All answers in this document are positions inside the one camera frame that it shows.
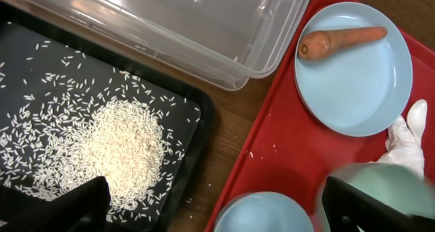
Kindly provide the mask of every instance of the carrot tip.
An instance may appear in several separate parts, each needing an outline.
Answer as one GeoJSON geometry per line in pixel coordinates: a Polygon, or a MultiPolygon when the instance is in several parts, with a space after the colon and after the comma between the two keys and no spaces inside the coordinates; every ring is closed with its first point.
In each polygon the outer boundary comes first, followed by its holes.
{"type": "Polygon", "coordinates": [[[307,54],[308,53],[308,47],[307,47],[307,45],[302,45],[302,47],[300,48],[300,51],[303,54],[307,54]]]}

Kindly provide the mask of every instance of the tray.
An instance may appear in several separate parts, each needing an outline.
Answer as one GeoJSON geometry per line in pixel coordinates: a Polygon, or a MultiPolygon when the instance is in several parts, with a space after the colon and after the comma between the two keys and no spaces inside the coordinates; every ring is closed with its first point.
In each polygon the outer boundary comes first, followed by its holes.
{"type": "MultiPolygon", "coordinates": [[[[319,185],[337,167],[377,160],[385,152],[387,131],[370,137],[335,133],[312,116],[303,105],[294,82],[294,53],[298,37],[316,12],[334,3],[358,0],[312,0],[281,62],[277,76],[245,145],[218,199],[206,231],[229,201],[244,193],[275,191],[295,199],[313,215],[319,185]]],[[[410,106],[418,99],[429,105],[422,140],[426,176],[435,181],[435,53],[402,31],[413,60],[410,106]]]]}
{"type": "MultiPolygon", "coordinates": [[[[118,219],[113,220],[113,223],[107,223],[107,226],[108,231],[165,230],[175,214],[199,154],[205,148],[205,140],[210,133],[214,118],[214,107],[210,98],[202,91],[179,80],[76,37],[6,3],[0,3],[0,10],[0,63],[4,62],[0,72],[6,75],[1,82],[1,85],[5,87],[0,88],[0,104],[2,105],[0,107],[0,129],[11,125],[11,119],[7,117],[8,113],[11,118],[16,114],[20,122],[22,120],[18,114],[20,108],[28,103],[30,104],[27,110],[32,113],[39,113],[44,102],[47,107],[49,103],[55,105],[52,107],[54,113],[60,114],[57,107],[62,111],[65,106],[59,104],[56,106],[54,97],[58,97],[60,101],[62,94],[66,92],[71,94],[72,99],[76,95],[77,98],[80,96],[82,101],[90,101],[93,97],[94,103],[100,103],[100,105],[104,105],[113,96],[121,100],[137,99],[149,104],[155,114],[159,111],[164,112],[160,113],[161,117],[158,121],[164,127],[164,140],[171,143],[173,153],[165,153],[160,172],[167,173],[167,175],[152,190],[156,196],[164,193],[165,195],[159,195],[158,199],[154,197],[154,202],[147,203],[148,210],[142,210],[140,203],[132,214],[126,211],[123,218],[127,222],[121,223],[118,219]],[[131,78],[138,76],[140,79],[126,80],[125,71],[130,73],[131,78]],[[42,82],[42,79],[48,80],[47,73],[61,76],[52,77],[53,80],[48,83],[42,82]],[[69,78],[77,81],[77,86],[67,91],[63,83],[67,84],[69,78]],[[115,90],[122,88],[121,85],[129,85],[130,89],[115,90]],[[104,97],[98,97],[100,92],[104,93],[104,97]],[[23,95],[30,94],[34,95],[35,100],[27,101],[23,97],[23,95]],[[138,220],[131,219],[131,216],[135,218],[138,213],[147,216],[138,220]]],[[[75,109],[80,105],[77,100],[75,109]]],[[[86,113],[82,112],[85,118],[89,118],[86,113]]],[[[34,128],[38,129],[37,122],[33,124],[34,128]]],[[[44,145],[47,142],[45,138],[41,141],[44,145]]],[[[34,154],[27,148],[24,149],[24,154],[18,153],[23,156],[23,160],[30,160],[34,154]]],[[[33,165],[38,163],[40,161],[33,158],[33,165]]],[[[20,212],[43,202],[14,190],[21,188],[21,184],[24,186],[33,184],[31,174],[25,176],[25,172],[34,170],[35,167],[19,165],[19,169],[16,175],[23,179],[12,181],[11,188],[0,186],[2,194],[0,220],[13,221],[16,213],[11,213],[10,208],[15,212],[20,212]]],[[[0,173],[6,177],[6,171],[8,169],[2,160],[0,173]]]]}

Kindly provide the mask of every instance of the black baking tray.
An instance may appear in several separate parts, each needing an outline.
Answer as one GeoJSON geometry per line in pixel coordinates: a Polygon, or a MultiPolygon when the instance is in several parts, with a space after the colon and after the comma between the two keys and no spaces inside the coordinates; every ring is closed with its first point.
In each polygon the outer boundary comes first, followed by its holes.
{"type": "MultiPolygon", "coordinates": [[[[201,152],[204,151],[206,148],[207,139],[211,132],[211,128],[215,116],[215,109],[209,96],[206,95],[203,91],[193,86],[190,86],[189,84],[186,84],[180,80],[172,78],[155,69],[142,65],[141,63],[120,56],[119,54],[111,50],[108,50],[97,44],[94,44],[87,39],[74,35],[56,25],[50,24],[49,22],[36,18],[26,12],[23,12],[22,10],[10,6],[7,3],[0,2],[0,24],[3,23],[3,25],[5,25],[6,22],[12,22],[11,25],[16,26],[16,29],[11,29],[10,27],[0,29],[0,37],[2,35],[1,34],[2,31],[10,32],[10,35],[14,35],[14,33],[17,32],[19,33],[19,36],[25,37],[23,41],[28,42],[29,39],[41,39],[37,37],[38,35],[41,35],[53,41],[53,43],[50,44],[50,47],[54,46],[55,44],[57,44],[57,46],[59,46],[59,44],[62,44],[62,47],[68,45],[71,51],[80,50],[84,52],[87,56],[86,62],[90,61],[89,63],[92,63],[92,70],[90,69],[85,70],[85,67],[83,67],[80,73],[92,73],[93,70],[96,70],[97,71],[95,72],[96,78],[104,78],[105,73],[112,73],[111,68],[116,67],[118,69],[130,72],[131,75],[139,76],[141,79],[147,82],[146,86],[152,88],[153,91],[157,91],[158,93],[161,92],[162,95],[168,95],[168,97],[170,97],[171,95],[175,95],[176,97],[175,100],[178,103],[183,103],[182,101],[184,100],[184,98],[186,98],[187,104],[190,104],[191,110],[193,107],[197,107],[200,109],[199,113],[197,114],[200,114],[201,118],[198,122],[195,122],[194,118],[192,119],[193,124],[195,124],[196,126],[193,129],[191,129],[191,134],[190,136],[188,136],[190,138],[190,141],[188,141],[188,143],[184,142],[185,156],[182,159],[182,161],[179,162],[177,171],[174,174],[175,179],[173,181],[172,189],[169,191],[166,201],[164,201],[164,204],[162,204],[160,215],[157,216],[155,220],[153,219],[151,223],[145,222],[140,224],[140,226],[135,226],[135,225],[121,226],[110,222],[107,223],[108,231],[165,231],[167,230],[167,228],[170,225],[171,219],[175,215],[179,202],[181,201],[183,192],[186,189],[186,186],[188,185],[188,180],[194,170],[196,162],[201,152]]],[[[9,53],[12,52],[12,54],[22,54],[20,56],[23,57],[20,58],[19,63],[25,63],[25,57],[27,56],[25,55],[26,50],[29,50],[29,52],[31,52],[31,50],[35,50],[34,47],[35,42],[33,42],[32,44],[33,45],[31,46],[31,48],[30,46],[21,46],[19,47],[19,49],[15,48],[16,49],[15,53],[13,48],[8,48],[7,50],[3,50],[3,51],[9,53]]],[[[59,52],[59,50],[60,48],[57,48],[52,52],[56,54],[56,52],[59,52]]],[[[39,59],[38,61],[47,61],[49,60],[50,57],[56,57],[56,56],[50,54],[49,56],[39,59]]],[[[17,68],[15,69],[18,69],[18,67],[22,67],[22,66],[27,66],[27,65],[17,65],[17,68]]],[[[44,64],[37,65],[37,63],[35,63],[34,65],[32,65],[33,67],[32,72],[25,72],[25,73],[35,73],[38,70],[37,69],[38,66],[46,67],[46,65],[44,64]]],[[[22,73],[24,72],[19,71],[18,73],[15,73],[15,75],[17,74],[21,75],[22,73]]],[[[28,81],[29,81],[28,86],[32,86],[33,83],[32,80],[30,79],[28,81]]],[[[10,95],[7,96],[12,97],[13,94],[18,94],[18,92],[13,90],[10,93],[10,95]]],[[[12,103],[9,102],[12,105],[9,105],[7,107],[7,110],[2,110],[5,109],[5,106],[1,105],[2,97],[4,96],[6,96],[6,94],[4,93],[3,96],[0,96],[0,119],[4,118],[6,112],[11,111],[11,108],[14,107],[13,102],[16,101],[16,100],[12,100],[13,101],[12,103]]],[[[157,104],[161,103],[159,100],[159,95],[154,95],[154,96],[156,97],[155,103],[157,104]]],[[[13,110],[14,112],[18,112],[18,107],[22,106],[24,104],[24,101],[20,101],[16,103],[17,103],[16,106],[17,108],[13,110]]],[[[185,125],[187,124],[186,117],[185,117],[186,114],[187,115],[196,114],[195,113],[196,111],[188,112],[187,110],[183,110],[183,109],[180,109],[179,112],[180,113],[178,116],[174,116],[171,118],[171,120],[166,120],[166,122],[162,120],[160,124],[162,124],[165,128],[168,128],[165,124],[171,124],[170,127],[174,129],[174,132],[176,132],[175,130],[176,128],[184,129],[185,125]]],[[[1,208],[0,220],[12,222],[14,221],[14,217],[18,213],[26,209],[38,206],[44,202],[45,201],[41,199],[26,196],[22,194],[20,191],[14,190],[12,188],[5,188],[3,186],[0,186],[0,208],[1,208]]]]}

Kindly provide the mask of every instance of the red tray edge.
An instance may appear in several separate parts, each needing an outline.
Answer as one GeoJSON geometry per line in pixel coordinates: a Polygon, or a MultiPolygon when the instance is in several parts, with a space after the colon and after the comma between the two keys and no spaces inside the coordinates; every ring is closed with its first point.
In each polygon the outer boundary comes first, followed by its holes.
{"type": "MultiPolygon", "coordinates": [[[[360,2],[359,0],[340,0],[337,2],[343,2],[343,1],[360,2]]],[[[245,157],[247,156],[247,150],[249,150],[251,148],[252,144],[254,143],[253,139],[257,136],[258,131],[260,130],[259,125],[261,125],[264,118],[266,117],[268,109],[270,107],[270,104],[271,104],[271,102],[272,102],[272,100],[277,92],[277,89],[279,88],[279,86],[282,83],[283,74],[288,69],[289,63],[291,63],[293,61],[293,54],[294,54],[294,51],[296,49],[296,44],[298,42],[298,39],[295,39],[295,37],[300,36],[305,24],[311,18],[309,15],[311,13],[315,12],[316,9],[322,5],[321,4],[322,2],[323,2],[323,0],[311,0],[310,4],[308,5],[307,9],[305,10],[305,13],[304,13],[302,19],[300,20],[300,24],[299,24],[299,26],[298,26],[298,28],[293,36],[293,39],[292,39],[292,41],[287,49],[287,52],[285,53],[285,56],[284,56],[280,66],[278,68],[277,75],[275,76],[275,79],[273,80],[272,86],[269,89],[269,92],[266,96],[266,99],[264,100],[264,103],[263,103],[260,111],[258,112],[257,118],[252,125],[251,131],[249,132],[249,135],[247,136],[245,143],[243,144],[243,147],[240,151],[240,155],[239,155],[239,157],[237,157],[236,163],[234,164],[234,167],[232,168],[232,171],[227,179],[227,182],[225,183],[224,189],[222,190],[222,193],[221,193],[218,201],[216,202],[216,204],[213,208],[210,219],[209,219],[207,226],[205,228],[206,232],[213,231],[215,220],[218,217],[220,210],[226,205],[225,201],[228,199],[228,196],[230,194],[229,191],[232,189],[234,182],[236,180],[236,177],[238,176],[238,174],[243,166],[242,164],[245,161],[245,157]]],[[[414,59],[419,59],[421,62],[423,62],[425,64],[433,62],[433,59],[430,59],[430,57],[433,58],[433,56],[435,56],[434,51],[430,50],[430,48],[428,48],[427,46],[418,42],[415,38],[413,38],[412,36],[410,36],[409,34],[404,32],[402,29],[399,28],[399,30],[401,31],[402,35],[405,38],[405,41],[408,44],[411,55],[412,54],[419,54],[419,57],[418,58],[414,57],[414,59]]]]}

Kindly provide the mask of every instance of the orange carrot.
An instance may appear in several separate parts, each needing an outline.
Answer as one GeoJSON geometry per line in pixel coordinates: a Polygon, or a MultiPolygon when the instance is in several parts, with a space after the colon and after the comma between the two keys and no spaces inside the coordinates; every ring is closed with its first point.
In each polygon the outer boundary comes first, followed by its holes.
{"type": "Polygon", "coordinates": [[[298,55],[306,61],[318,61],[339,50],[377,41],[387,34],[385,27],[314,31],[302,38],[298,55]]]}

